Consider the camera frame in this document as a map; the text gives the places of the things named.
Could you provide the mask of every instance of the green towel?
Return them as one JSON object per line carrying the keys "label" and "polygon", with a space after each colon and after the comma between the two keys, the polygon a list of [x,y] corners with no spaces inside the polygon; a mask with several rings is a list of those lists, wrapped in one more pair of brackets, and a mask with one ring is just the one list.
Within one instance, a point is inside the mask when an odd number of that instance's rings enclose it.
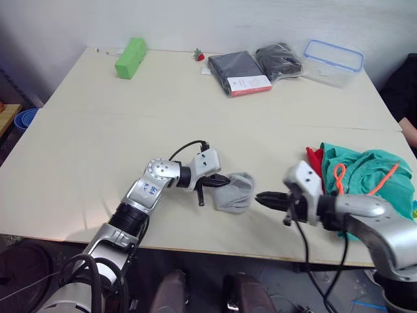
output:
{"label": "green towel", "polygon": [[389,201],[405,218],[413,220],[414,187],[411,183],[411,169],[402,158],[383,150],[359,153],[324,142],[321,148],[324,150],[321,171],[327,194],[338,192],[333,169],[339,163],[346,166],[346,174],[342,180],[345,193],[367,194],[400,161],[398,169],[375,195]]}

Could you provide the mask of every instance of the orange cord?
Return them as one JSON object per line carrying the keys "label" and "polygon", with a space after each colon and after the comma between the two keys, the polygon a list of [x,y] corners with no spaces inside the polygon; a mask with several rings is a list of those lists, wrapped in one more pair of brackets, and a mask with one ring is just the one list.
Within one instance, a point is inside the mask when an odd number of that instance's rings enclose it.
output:
{"label": "orange cord", "polygon": [[[395,173],[395,171],[398,169],[399,166],[399,162],[395,163],[394,166],[392,167],[392,169],[384,176],[384,178],[381,179],[381,181],[379,182],[379,184],[373,189],[371,190],[368,194],[375,194],[378,190],[380,190],[382,188],[382,186],[384,186],[384,184],[386,183],[387,180],[389,180],[389,178],[392,176],[392,174]],[[341,168],[341,173],[340,175],[338,175],[338,170]],[[333,169],[333,175],[334,178],[336,179],[336,187],[339,190],[339,194],[344,194],[345,192],[343,191],[343,184],[342,184],[342,179],[344,178],[346,174],[346,166],[342,163],[339,163],[338,165],[336,165]]]}

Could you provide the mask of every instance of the person's arm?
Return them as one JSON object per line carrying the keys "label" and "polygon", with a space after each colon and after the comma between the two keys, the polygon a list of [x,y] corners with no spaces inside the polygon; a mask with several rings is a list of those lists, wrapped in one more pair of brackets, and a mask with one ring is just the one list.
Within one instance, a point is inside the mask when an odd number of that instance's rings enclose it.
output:
{"label": "person's arm", "polygon": [[410,121],[403,117],[400,122],[399,126],[403,129],[403,134],[406,141],[409,143],[411,147],[417,148],[417,129],[410,123]]}

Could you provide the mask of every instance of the green sponge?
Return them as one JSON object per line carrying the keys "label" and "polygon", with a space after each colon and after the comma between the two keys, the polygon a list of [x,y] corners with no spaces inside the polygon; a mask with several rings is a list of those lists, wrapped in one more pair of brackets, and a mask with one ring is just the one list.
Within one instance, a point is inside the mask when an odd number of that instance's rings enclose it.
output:
{"label": "green sponge", "polygon": [[126,80],[132,79],[146,54],[146,42],[142,38],[132,38],[115,64],[117,75]]}

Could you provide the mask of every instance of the white wall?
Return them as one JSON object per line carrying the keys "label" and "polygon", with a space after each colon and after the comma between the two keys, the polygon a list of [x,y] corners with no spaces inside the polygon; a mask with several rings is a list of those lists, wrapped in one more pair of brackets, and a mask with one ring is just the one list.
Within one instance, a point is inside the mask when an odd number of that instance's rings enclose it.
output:
{"label": "white wall", "polygon": [[380,86],[417,52],[414,0],[0,0],[0,65],[42,100],[84,47],[234,52],[285,41],[298,51],[316,38],[361,51]]}

